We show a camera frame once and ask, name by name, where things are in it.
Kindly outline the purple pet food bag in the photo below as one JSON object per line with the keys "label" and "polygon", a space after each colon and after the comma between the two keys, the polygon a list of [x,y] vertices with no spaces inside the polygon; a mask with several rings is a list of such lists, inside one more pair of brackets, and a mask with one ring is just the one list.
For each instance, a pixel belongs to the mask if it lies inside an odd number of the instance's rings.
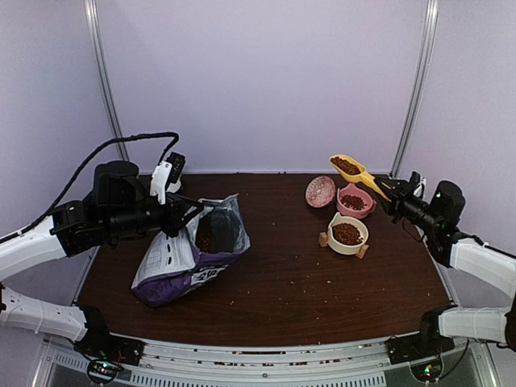
{"label": "purple pet food bag", "polygon": [[[239,195],[200,200],[204,210],[169,237],[163,231],[151,242],[134,280],[131,292],[144,304],[169,304],[214,280],[250,247],[239,208]],[[198,231],[212,233],[210,252],[196,246]]]}

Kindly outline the yellow plastic food scoop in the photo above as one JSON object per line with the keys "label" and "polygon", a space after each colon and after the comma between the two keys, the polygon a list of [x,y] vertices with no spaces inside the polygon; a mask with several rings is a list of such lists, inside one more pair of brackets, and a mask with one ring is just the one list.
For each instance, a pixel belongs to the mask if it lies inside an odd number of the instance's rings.
{"label": "yellow plastic food scoop", "polygon": [[337,154],[330,157],[331,166],[344,178],[348,183],[362,183],[374,190],[387,202],[390,199],[381,190],[381,187],[375,182],[375,177],[370,174],[367,169],[358,161],[344,154]]}

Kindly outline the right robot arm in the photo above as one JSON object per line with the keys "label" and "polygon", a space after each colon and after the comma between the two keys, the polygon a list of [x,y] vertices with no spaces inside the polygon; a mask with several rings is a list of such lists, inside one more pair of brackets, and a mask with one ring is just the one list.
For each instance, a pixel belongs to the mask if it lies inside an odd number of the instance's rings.
{"label": "right robot arm", "polygon": [[[408,220],[423,232],[427,251],[445,268],[472,275],[502,291],[515,301],[515,255],[494,248],[479,236],[458,228],[465,197],[451,181],[440,181],[429,202],[415,194],[420,175],[413,172],[408,181],[373,178],[384,194],[382,207],[392,221]],[[515,349],[515,304],[511,307],[468,308],[450,306],[432,310],[422,320],[422,332],[414,337],[414,350],[431,355],[444,337],[465,337],[498,343]]]}

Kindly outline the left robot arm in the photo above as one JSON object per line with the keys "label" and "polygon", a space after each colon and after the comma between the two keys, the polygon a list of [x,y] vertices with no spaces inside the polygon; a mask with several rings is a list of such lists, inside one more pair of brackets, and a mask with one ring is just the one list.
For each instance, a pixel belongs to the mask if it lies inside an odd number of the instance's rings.
{"label": "left robot arm", "polygon": [[[152,231],[177,236],[203,205],[167,190],[171,171],[170,164],[160,163],[158,186],[148,192],[135,164],[118,160],[98,165],[93,188],[84,199],[59,205],[28,231],[1,239],[1,278],[94,247],[116,247]],[[60,306],[6,286],[1,288],[1,324],[84,342],[99,358],[111,356],[116,349],[97,308]]]}

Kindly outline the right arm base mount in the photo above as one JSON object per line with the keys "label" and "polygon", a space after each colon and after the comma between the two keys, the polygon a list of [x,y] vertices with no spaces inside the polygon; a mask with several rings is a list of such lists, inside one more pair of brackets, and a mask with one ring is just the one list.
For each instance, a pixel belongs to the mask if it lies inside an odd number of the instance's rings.
{"label": "right arm base mount", "polygon": [[419,331],[404,336],[393,335],[385,341],[391,365],[409,363],[416,381],[430,384],[445,374],[443,354],[455,348],[452,338],[440,333],[439,316],[452,306],[444,306],[423,314]]}

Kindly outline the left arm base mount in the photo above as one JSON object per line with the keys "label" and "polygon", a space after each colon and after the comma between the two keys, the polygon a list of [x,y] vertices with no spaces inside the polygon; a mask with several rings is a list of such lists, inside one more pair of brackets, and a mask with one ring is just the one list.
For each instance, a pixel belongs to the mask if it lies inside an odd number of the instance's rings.
{"label": "left arm base mount", "polygon": [[124,365],[138,366],[144,342],[113,335],[102,312],[92,306],[80,306],[85,317],[86,333],[73,342],[74,349],[88,361],[86,375],[91,382],[104,386],[125,371]]}

